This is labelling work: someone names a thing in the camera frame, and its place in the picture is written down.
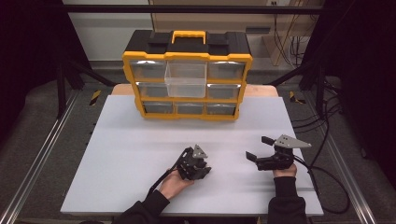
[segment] hand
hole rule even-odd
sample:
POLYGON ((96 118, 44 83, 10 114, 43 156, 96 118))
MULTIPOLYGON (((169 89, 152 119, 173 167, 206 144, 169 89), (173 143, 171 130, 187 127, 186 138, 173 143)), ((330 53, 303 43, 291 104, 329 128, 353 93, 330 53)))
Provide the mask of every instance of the hand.
POLYGON ((172 198, 177 196, 184 188, 193 184, 193 180, 183 180, 178 173, 178 170, 174 170, 163 180, 160 186, 160 193, 167 200, 171 200, 172 198))
POLYGON ((274 173, 274 177, 281 177, 281 176, 295 177, 297 174, 297 166, 293 163, 288 169, 273 170, 273 173, 274 173))

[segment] white table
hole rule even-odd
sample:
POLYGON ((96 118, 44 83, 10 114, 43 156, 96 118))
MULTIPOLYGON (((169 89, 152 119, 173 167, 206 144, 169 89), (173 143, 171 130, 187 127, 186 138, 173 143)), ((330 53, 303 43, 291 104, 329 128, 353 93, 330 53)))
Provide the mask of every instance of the white table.
MULTIPOLYGON (((295 137, 280 97, 245 97, 236 121, 143 119, 132 95, 110 95, 61 212, 117 215, 136 201, 172 166, 186 147, 198 144, 211 172, 185 189, 164 216, 259 216, 275 196, 273 175, 246 159, 274 154, 262 136, 295 137)), ((294 154, 302 157, 300 149, 294 154)), ((305 168, 298 164, 297 190, 309 216, 323 215, 305 168)))

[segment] gray floor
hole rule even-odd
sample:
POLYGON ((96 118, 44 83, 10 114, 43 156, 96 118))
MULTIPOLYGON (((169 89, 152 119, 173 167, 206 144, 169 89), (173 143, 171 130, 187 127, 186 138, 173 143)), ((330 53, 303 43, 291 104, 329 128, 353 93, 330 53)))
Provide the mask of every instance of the gray floor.
MULTIPOLYGON (((247 77, 250 84, 262 84, 273 80, 291 68, 287 64, 279 67, 263 70, 269 63, 265 49, 259 38, 250 39, 253 55, 259 59, 253 66, 247 77)), ((123 73, 120 69, 98 69, 98 73, 111 80, 124 82, 123 73)), ((64 195, 67 192, 79 162, 84 154, 86 144, 90 141, 94 124, 98 120, 101 109, 106 101, 106 96, 112 88, 97 83, 95 80, 85 77, 86 85, 83 91, 67 89, 68 95, 77 95, 76 103, 70 115, 62 127, 60 135, 51 148, 48 157, 40 167, 39 175, 31 189, 26 192, 26 198, 21 201, 22 207, 17 209, 18 219, 16 223, 79 223, 82 220, 96 219, 110 222, 111 217, 72 217, 61 214, 64 195), (102 91, 95 105, 90 105, 95 91, 102 91)), ((313 91, 299 91, 296 77, 277 87, 280 96, 284 98, 293 126, 306 124, 307 121, 294 121, 306 119, 314 115, 309 104, 314 98, 313 91), (305 100, 308 104, 290 100, 290 92, 295 94, 297 100, 305 100)), ((329 77, 334 85, 340 85, 336 78, 329 77)), ((329 100, 333 93, 326 91, 325 99, 329 100)), ((335 105, 337 99, 329 104, 335 105)), ((350 120, 341 109, 330 117, 330 134, 337 148, 342 154, 347 167, 350 169, 352 178, 361 190, 363 199, 367 202, 370 211, 374 215, 376 223, 396 223, 396 192, 384 177, 375 161, 364 159, 361 156, 361 145, 356 135, 351 130, 350 120)), ((0 211, 6 211, 18 191, 35 157, 56 121, 57 114, 57 89, 56 83, 50 82, 32 90, 26 98, 26 106, 17 120, 12 135, 1 146, 0 150, 0 211)), ((306 128, 296 128, 295 132, 299 139, 309 142, 312 148, 303 149, 304 159, 311 162, 316 155, 323 139, 321 128, 318 124, 306 128)), ((341 178, 337 163, 332 157, 332 149, 325 145, 318 157, 316 166, 326 169, 337 178, 341 178)), ((321 204, 332 210, 344 208, 347 199, 342 189, 327 175, 315 171, 315 177, 319 186, 319 198, 321 204)), ((342 215, 325 212, 322 217, 312 217, 313 223, 364 223, 359 217, 359 205, 352 204, 342 215)))

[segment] white wall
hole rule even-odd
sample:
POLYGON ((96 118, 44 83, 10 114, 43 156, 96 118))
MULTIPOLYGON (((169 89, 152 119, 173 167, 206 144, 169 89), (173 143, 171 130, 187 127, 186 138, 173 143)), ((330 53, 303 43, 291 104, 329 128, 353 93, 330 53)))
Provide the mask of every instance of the white wall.
MULTIPOLYGON (((64 0, 73 5, 148 5, 148 0, 64 0)), ((121 61, 136 29, 153 29, 150 14, 69 13, 90 61, 121 61)))

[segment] black sleeve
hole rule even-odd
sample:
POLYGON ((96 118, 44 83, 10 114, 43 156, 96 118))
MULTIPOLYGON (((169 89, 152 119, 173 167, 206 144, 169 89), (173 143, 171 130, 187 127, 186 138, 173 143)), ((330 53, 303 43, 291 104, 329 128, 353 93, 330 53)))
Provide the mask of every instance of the black sleeve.
POLYGON ((306 224, 305 200, 297 195, 296 178, 274 178, 276 196, 268 204, 268 224, 306 224))
POLYGON ((158 191, 154 190, 145 201, 136 202, 131 208, 123 212, 113 224, 153 224, 159 223, 159 216, 169 201, 158 191))

